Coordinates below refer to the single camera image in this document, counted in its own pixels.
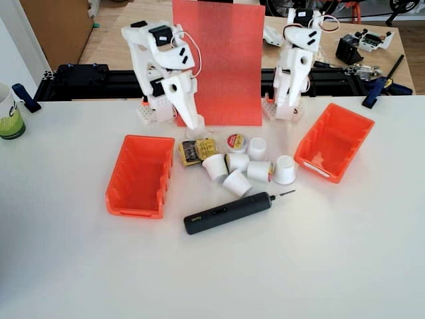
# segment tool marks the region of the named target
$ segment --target cable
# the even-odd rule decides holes
[[[322,29],[323,32],[332,33],[332,32],[335,32],[336,30],[338,30],[341,26],[340,23],[339,23],[339,20],[336,17],[334,17],[333,15],[321,15],[319,17],[311,18],[311,20],[308,22],[308,28],[309,29],[310,29],[311,23],[314,21],[314,19],[318,19],[318,18],[323,18],[323,21],[319,24],[319,27],[320,27],[320,29]],[[325,22],[325,18],[333,19],[337,23],[337,27],[333,28],[333,29],[323,28],[323,22]]]
[[[286,30],[286,28],[288,28],[288,27],[298,27],[298,28],[302,28],[303,26],[302,26],[301,24],[299,24],[299,23],[290,23],[289,25],[286,25],[286,26],[284,27],[284,30],[282,31],[282,35],[284,36],[284,40],[286,40],[286,37],[285,37],[285,30]]]
[[[272,15],[272,17],[274,17],[274,14],[273,14],[272,10],[270,10],[270,5],[268,4],[268,0],[266,0],[266,6],[267,6],[267,9],[268,9],[268,12],[270,12],[270,14]]]
[[[389,13],[379,13],[377,15],[362,15],[361,18],[369,18],[369,17],[382,17],[384,15],[392,15],[393,12]],[[338,17],[338,19],[351,19],[352,17]]]
[[[301,93],[306,93],[309,89],[310,89],[310,77],[307,76],[307,88],[305,89],[305,91],[303,91]]]
[[[201,73],[201,70],[202,70],[202,56],[201,56],[201,50],[199,50],[199,47],[198,47],[198,45],[197,45],[197,43],[195,42],[195,40],[193,40],[193,37],[188,33],[188,32],[186,32],[186,31],[177,31],[172,37],[171,37],[171,41],[170,41],[170,44],[171,44],[171,47],[172,48],[174,48],[174,45],[173,45],[173,40],[174,40],[174,38],[175,38],[175,36],[176,35],[178,35],[179,33],[183,33],[184,35],[187,35],[189,38],[190,38],[190,40],[192,41],[192,43],[193,43],[193,45],[195,46],[195,48],[197,48],[197,50],[198,50],[198,55],[199,55],[199,69],[198,69],[198,72],[196,72],[196,74],[195,75],[192,75],[192,78],[196,78],[198,75],[199,75],[199,73]]]

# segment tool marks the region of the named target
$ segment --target white mug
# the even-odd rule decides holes
[[[24,134],[25,128],[10,86],[0,82],[0,138],[13,140]]]

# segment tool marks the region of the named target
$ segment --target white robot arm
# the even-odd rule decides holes
[[[276,66],[276,118],[290,120],[299,102],[301,91],[307,89],[313,55],[319,50],[323,16],[319,11],[290,9],[284,27],[284,47]]]
[[[180,25],[141,21],[122,28],[137,80],[147,96],[156,120],[173,118],[173,106],[187,127],[198,126],[194,94],[197,79],[188,70],[195,66],[189,45],[182,39]]]

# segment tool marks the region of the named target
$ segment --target electric screwdriver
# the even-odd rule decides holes
[[[237,201],[217,206],[200,213],[185,217],[186,232],[189,235],[206,231],[239,218],[243,218],[263,210],[269,209],[272,206],[272,201],[283,195],[294,192],[287,191],[279,195],[268,195],[265,191],[255,195],[251,195]]]

